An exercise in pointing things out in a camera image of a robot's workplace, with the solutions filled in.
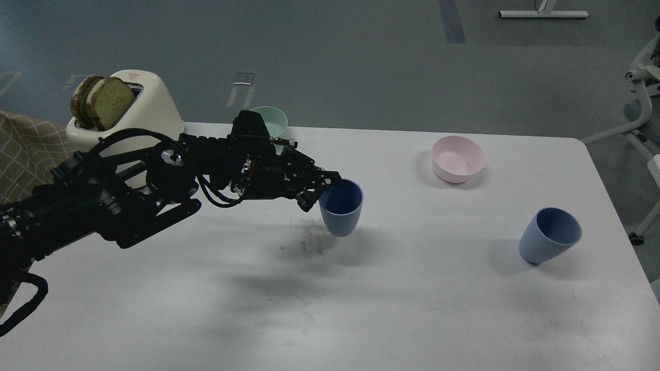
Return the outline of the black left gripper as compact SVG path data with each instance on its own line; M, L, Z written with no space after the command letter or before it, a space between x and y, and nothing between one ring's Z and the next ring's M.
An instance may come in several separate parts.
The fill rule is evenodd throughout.
M328 187L342 181L337 171L325 171L296 148L258 138L229 139L229 189L241 199L294 199L305 213Z

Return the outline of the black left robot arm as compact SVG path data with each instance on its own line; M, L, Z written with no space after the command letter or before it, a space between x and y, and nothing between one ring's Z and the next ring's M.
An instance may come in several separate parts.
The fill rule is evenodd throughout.
M203 192L210 204L293 199L309 211L341 176L325 171L292 139L271 136L262 116L242 110L226 137L177 140L142 128L101 137L52 169L53 182L2 205L2 311L22 283L30 300L2 322L7 335L48 293L31 265L91 234L126 249L192 216Z

